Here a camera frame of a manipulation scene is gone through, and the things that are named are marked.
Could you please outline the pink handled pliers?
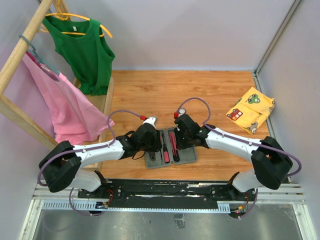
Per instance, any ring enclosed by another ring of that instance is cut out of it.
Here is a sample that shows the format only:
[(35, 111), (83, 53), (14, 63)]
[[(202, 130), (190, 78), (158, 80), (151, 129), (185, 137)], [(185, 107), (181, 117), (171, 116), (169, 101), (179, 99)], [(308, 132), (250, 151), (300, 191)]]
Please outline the pink handled pliers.
[(149, 152), (149, 158), (152, 162), (156, 161), (156, 153), (155, 152)]

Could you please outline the grey plastic tool case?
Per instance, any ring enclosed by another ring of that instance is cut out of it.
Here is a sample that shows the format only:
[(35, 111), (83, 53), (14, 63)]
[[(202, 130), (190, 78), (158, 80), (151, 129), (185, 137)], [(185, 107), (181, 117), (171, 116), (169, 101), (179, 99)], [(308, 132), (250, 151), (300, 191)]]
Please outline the grey plastic tool case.
[(146, 166), (147, 169), (164, 168), (164, 167), (168, 167), (168, 166), (170, 166), (172, 164), (174, 164), (174, 165), (191, 164), (191, 163), (195, 163), (198, 160), (198, 156), (197, 156), (196, 150), (192, 146), (192, 147), (187, 148), (187, 149), (177, 149), (180, 160), (179, 160), (179, 162), (175, 162), (174, 161), (169, 133), (170, 132), (174, 132), (175, 133), (175, 130), (176, 129), (174, 127), (171, 127), (171, 128), (168, 128), (168, 129), (160, 129), (159, 130), (160, 133), (163, 132), (163, 139), (164, 139), (164, 142), (165, 142), (165, 147), (168, 150), (170, 162), (169, 163), (165, 163), (165, 161), (164, 161), (164, 152), (163, 152), (162, 148), (161, 148), (160, 151), (155, 152), (156, 160), (154, 162), (151, 161), (149, 152), (147, 152), (145, 154), (145, 166)]

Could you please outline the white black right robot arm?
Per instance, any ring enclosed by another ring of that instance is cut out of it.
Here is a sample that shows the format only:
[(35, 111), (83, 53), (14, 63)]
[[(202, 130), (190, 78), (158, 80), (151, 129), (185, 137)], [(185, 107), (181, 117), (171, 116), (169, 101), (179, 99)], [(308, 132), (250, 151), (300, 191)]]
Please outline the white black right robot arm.
[(247, 191), (259, 187), (277, 190), (293, 166), (293, 162), (273, 137), (246, 138), (213, 125), (199, 126), (188, 114), (177, 117), (174, 123), (178, 149), (203, 147), (222, 150), (252, 164), (252, 169), (236, 172), (227, 182), (223, 196), (232, 200), (238, 200)]

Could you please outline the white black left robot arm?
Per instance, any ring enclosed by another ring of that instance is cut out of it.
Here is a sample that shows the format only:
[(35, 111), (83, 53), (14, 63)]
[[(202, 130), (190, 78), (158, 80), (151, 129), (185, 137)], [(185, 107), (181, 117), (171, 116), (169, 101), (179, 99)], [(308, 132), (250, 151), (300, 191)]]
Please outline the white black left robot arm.
[(82, 170), (88, 165), (104, 161), (134, 158), (140, 152), (158, 152), (161, 149), (160, 131), (144, 123), (135, 131), (117, 136), (115, 141), (91, 144), (87, 147), (72, 145), (68, 140), (59, 143), (39, 163), (38, 184), (58, 193), (68, 187), (79, 188), (101, 198), (107, 185), (100, 173)]

